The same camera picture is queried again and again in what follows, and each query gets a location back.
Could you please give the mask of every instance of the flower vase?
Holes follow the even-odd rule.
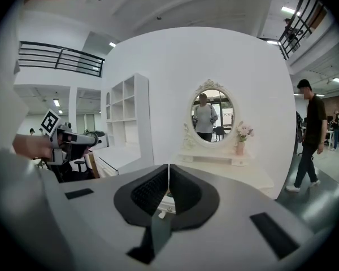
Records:
[[[244,148],[245,148],[245,142],[238,142],[237,147],[236,147],[236,155],[243,156]]]

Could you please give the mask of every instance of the black pants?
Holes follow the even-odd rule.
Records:
[[[317,146],[306,144],[303,145],[303,154],[299,163],[298,173],[296,175],[296,180],[294,184],[295,187],[300,187],[306,172],[309,175],[311,182],[316,182],[318,180],[315,174],[314,164],[311,160],[312,155],[317,149]]]
[[[204,139],[207,142],[211,142],[212,140],[212,133],[197,133],[200,138]]]

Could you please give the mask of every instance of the white sneaker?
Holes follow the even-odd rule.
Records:
[[[289,192],[299,192],[300,191],[300,188],[299,187],[295,187],[294,185],[286,186],[285,189],[287,191],[289,191]]]
[[[310,183],[309,187],[314,187],[320,184],[320,180],[317,180],[316,182]]]

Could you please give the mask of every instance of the person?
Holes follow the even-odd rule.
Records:
[[[289,18],[286,18],[285,19],[285,23],[286,23],[286,26],[285,28],[289,25],[291,19]],[[285,37],[286,39],[289,41],[290,43],[290,49],[292,49],[292,52],[295,52],[299,47],[299,40],[298,38],[296,38],[296,33],[298,32],[299,29],[297,28],[292,28],[291,26],[289,27],[288,31],[285,32]],[[301,35],[303,34],[303,30],[300,30],[298,35]]]
[[[48,137],[18,135],[21,122],[28,113],[25,103],[14,92],[18,65],[18,25],[21,9],[30,0],[16,0],[0,24],[0,150],[15,151],[32,158],[51,158]]]
[[[296,155],[298,152],[299,140],[302,137],[302,123],[303,119],[301,118],[300,113],[296,112],[296,133],[295,133],[295,146],[294,146],[294,154]]]
[[[205,141],[211,142],[214,123],[218,119],[213,106],[207,104],[207,95],[199,95],[199,106],[194,109],[193,114],[196,124],[196,133]]]
[[[307,125],[303,135],[303,154],[299,163],[298,173],[295,183],[286,187],[286,190],[291,192],[300,191],[300,185],[306,172],[310,177],[310,187],[320,184],[311,158],[316,150],[318,150],[318,154],[323,152],[328,127],[324,102],[312,92],[310,83],[303,79],[299,82],[297,88],[300,93],[304,94],[304,99],[309,100],[309,104],[307,106]]]
[[[333,131],[334,131],[334,147],[331,151],[335,151],[339,142],[339,111],[334,111],[334,119],[333,119]]]

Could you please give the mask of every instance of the floor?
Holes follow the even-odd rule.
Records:
[[[325,153],[324,158],[333,156],[330,153],[330,151],[329,153]],[[276,201],[299,217],[313,232],[317,233],[324,228],[335,225],[337,222],[339,216],[339,183],[318,167],[315,167],[318,179],[321,180],[319,186],[314,186],[309,189],[310,179],[308,175],[306,175],[302,182],[300,192],[291,193],[286,191],[285,186],[295,181],[300,158],[301,157],[297,155],[293,156],[288,177]]]
[[[297,152],[301,151],[302,145],[299,144]],[[339,183],[339,147],[335,151],[330,151],[326,146],[320,155],[314,154],[313,162],[315,167]]]

